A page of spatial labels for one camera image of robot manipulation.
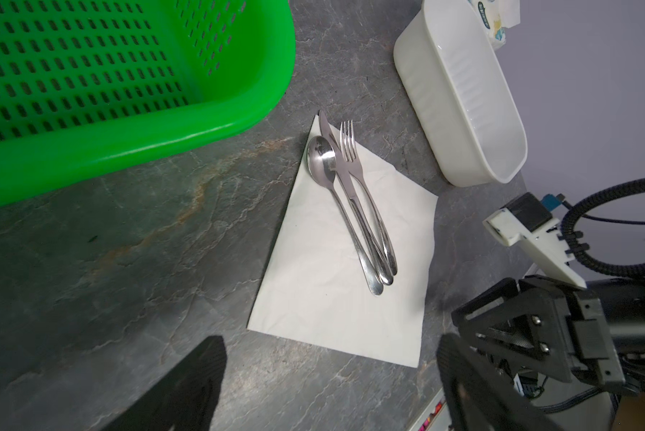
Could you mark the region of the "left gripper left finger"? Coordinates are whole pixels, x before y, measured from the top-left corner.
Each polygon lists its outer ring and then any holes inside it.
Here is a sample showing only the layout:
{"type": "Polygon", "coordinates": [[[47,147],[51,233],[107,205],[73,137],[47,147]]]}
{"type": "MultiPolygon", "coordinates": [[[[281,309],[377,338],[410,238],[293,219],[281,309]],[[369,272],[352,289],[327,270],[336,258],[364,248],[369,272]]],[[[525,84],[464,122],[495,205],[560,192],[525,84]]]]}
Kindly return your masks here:
{"type": "Polygon", "coordinates": [[[209,336],[107,430],[207,430],[227,366],[224,338],[209,336]]]}

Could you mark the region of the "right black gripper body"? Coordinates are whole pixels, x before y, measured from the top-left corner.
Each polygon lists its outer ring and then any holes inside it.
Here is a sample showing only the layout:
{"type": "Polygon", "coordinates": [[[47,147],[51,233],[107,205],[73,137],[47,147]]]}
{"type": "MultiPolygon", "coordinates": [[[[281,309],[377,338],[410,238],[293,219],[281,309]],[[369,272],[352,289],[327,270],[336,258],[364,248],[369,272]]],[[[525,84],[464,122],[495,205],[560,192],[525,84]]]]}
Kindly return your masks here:
{"type": "Polygon", "coordinates": [[[589,289],[543,276],[504,278],[455,309],[452,320],[471,346],[512,368],[627,391],[600,298],[589,289]]]}

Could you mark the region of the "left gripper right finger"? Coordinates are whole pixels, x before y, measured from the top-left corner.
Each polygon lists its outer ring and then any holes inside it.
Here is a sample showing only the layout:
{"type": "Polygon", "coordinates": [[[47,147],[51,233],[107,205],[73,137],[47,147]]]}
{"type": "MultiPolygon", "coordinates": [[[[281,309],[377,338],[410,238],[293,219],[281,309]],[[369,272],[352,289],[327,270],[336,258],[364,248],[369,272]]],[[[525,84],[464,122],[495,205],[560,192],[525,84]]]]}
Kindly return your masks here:
{"type": "Polygon", "coordinates": [[[437,365],[456,430],[558,430],[459,336],[444,335],[437,365]]]}

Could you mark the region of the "silver table knife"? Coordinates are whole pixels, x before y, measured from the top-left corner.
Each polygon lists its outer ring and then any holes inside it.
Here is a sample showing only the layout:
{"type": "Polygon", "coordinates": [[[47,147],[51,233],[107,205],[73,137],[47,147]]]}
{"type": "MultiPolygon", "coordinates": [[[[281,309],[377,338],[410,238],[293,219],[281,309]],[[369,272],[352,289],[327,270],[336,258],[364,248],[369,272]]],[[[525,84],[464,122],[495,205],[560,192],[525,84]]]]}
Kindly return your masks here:
{"type": "Polygon", "coordinates": [[[350,207],[356,216],[356,220],[358,221],[361,232],[363,233],[363,236],[367,241],[367,245],[370,251],[371,262],[373,262],[374,265],[376,266],[376,270],[379,274],[380,281],[383,284],[390,286],[394,282],[395,275],[392,274],[392,271],[389,269],[389,265],[383,255],[378,229],[377,229],[378,235],[375,235],[373,232],[373,229],[371,228],[371,224],[368,220],[368,217],[365,214],[365,211],[363,210],[360,198],[358,197],[358,193],[356,192],[356,188],[353,181],[353,179],[355,178],[349,172],[349,164],[345,160],[340,147],[340,131],[335,133],[332,130],[331,124],[329,123],[329,120],[324,110],[318,111],[318,116],[319,116],[319,125],[320,125],[321,134],[325,139],[327,139],[330,142],[334,150],[334,153],[336,156],[336,162],[337,162],[338,177],[340,178],[342,189],[344,190],[347,196],[347,200],[349,201],[350,207]]]}

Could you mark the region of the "silver spoon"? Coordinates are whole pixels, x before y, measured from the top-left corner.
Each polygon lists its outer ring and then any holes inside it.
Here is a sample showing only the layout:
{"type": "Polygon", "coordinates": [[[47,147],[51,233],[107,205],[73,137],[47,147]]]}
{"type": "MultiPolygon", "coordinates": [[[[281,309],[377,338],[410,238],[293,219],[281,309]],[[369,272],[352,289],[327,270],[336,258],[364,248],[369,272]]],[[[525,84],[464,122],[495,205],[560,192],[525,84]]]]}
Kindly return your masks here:
{"type": "Polygon", "coordinates": [[[373,296],[383,294],[383,284],[379,279],[376,268],[367,256],[361,242],[352,226],[349,215],[341,202],[340,196],[335,190],[335,180],[337,178],[336,156],[331,144],[322,136],[314,136],[306,145],[306,157],[308,170],[313,180],[321,187],[329,190],[342,219],[346,225],[351,241],[353,242],[358,260],[364,273],[365,282],[373,296]]]}

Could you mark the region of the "silver fork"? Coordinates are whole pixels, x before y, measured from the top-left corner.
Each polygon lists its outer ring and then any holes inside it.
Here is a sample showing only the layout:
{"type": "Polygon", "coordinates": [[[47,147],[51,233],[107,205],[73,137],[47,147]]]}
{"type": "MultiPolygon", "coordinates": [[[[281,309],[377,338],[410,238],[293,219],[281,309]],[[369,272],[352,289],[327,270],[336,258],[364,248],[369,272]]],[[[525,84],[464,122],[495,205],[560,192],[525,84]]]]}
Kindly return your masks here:
{"type": "Polygon", "coordinates": [[[340,147],[345,160],[349,164],[350,174],[361,184],[362,189],[371,204],[374,221],[376,221],[376,227],[380,235],[380,244],[382,246],[383,255],[389,265],[389,269],[392,271],[392,274],[396,275],[398,273],[398,265],[395,251],[390,235],[383,222],[383,218],[374,202],[374,198],[369,188],[367,187],[367,183],[365,182],[363,166],[358,157],[358,147],[356,146],[354,124],[352,120],[345,120],[340,123],[340,147]]]}

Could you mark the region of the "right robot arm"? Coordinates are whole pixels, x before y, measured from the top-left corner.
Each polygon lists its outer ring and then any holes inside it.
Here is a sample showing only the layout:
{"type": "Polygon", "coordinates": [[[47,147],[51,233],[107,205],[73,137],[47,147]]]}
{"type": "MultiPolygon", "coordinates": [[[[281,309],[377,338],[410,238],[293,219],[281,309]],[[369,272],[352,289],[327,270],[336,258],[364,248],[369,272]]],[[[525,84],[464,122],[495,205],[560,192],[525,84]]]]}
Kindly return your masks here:
{"type": "Polygon", "coordinates": [[[465,341],[512,373],[526,368],[617,394],[645,393],[645,278],[586,282],[566,262],[559,219],[506,208],[484,226],[519,244],[540,275],[504,278],[452,313],[465,341]]]}

